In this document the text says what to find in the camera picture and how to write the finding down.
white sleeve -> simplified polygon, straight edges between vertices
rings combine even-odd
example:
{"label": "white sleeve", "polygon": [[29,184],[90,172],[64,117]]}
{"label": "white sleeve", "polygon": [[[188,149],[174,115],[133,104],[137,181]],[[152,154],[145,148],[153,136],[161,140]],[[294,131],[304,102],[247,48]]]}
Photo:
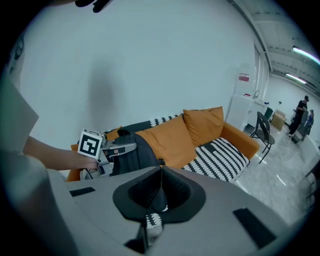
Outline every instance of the white sleeve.
{"label": "white sleeve", "polygon": [[22,152],[38,115],[4,71],[0,78],[0,150]]}

black bag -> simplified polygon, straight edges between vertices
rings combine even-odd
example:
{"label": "black bag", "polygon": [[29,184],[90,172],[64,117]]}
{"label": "black bag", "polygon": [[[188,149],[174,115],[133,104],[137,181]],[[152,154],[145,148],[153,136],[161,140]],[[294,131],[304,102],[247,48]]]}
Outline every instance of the black bag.
{"label": "black bag", "polygon": [[121,128],[117,132],[119,137],[114,140],[115,144],[136,143],[136,149],[113,157],[114,166],[110,176],[126,174],[147,167],[165,165],[163,159],[158,160],[156,158],[155,153],[144,138]]}

ceiling light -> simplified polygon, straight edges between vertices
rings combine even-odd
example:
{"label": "ceiling light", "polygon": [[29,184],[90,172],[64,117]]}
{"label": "ceiling light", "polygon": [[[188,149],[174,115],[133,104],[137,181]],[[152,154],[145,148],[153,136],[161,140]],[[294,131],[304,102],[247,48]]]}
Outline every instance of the ceiling light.
{"label": "ceiling light", "polygon": [[290,75],[290,74],[285,74],[287,77],[290,77],[290,78],[292,78],[292,79],[294,79],[294,80],[297,80],[297,81],[299,81],[300,83],[303,83],[303,84],[306,84],[307,82],[306,81],[303,81],[302,79],[300,79],[300,78],[298,78],[298,77],[295,77],[295,76],[293,76],[293,75]]}
{"label": "ceiling light", "polygon": [[301,50],[301,49],[299,49],[298,47],[295,47],[295,46],[293,47],[292,50],[293,50],[295,53],[301,54],[301,55],[303,55],[303,56],[305,56],[305,57],[313,60],[314,62],[316,62],[316,63],[318,63],[318,64],[320,65],[320,60],[319,60],[318,58],[316,58],[315,56],[311,55],[310,53],[307,53],[306,51]]}

cardboard box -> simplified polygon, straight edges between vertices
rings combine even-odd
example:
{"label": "cardboard box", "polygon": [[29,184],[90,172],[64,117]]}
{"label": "cardboard box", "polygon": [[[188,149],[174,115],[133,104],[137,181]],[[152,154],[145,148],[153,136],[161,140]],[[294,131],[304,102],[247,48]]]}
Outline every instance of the cardboard box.
{"label": "cardboard box", "polygon": [[274,115],[273,115],[271,124],[274,127],[276,127],[279,130],[281,130],[282,126],[284,126],[284,124],[285,124],[285,120],[286,120],[286,118],[281,113],[275,112]]}

white wall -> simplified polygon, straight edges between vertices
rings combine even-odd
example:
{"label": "white wall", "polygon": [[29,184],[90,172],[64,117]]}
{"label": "white wall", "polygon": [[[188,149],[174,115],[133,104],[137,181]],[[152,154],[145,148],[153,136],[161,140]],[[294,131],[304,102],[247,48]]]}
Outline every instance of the white wall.
{"label": "white wall", "polygon": [[314,110],[314,123],[310,136],[320,141],[320,100],[318,98],[282,78],[270,76],[264,101],[270,102],[273,110],[279,109],[284,112],[287,117],[286,122],[290,124],[293,109],[296,109],[305,95],[309,96],[308,111]]}
{"label": "white wall", "polygon": [[226,0],[116,0],[100,13],[44,9],[25,34],[21,92],[39,114],[31,135],[69,149],[105,131],[185,109],[223,106],[254,35]]}

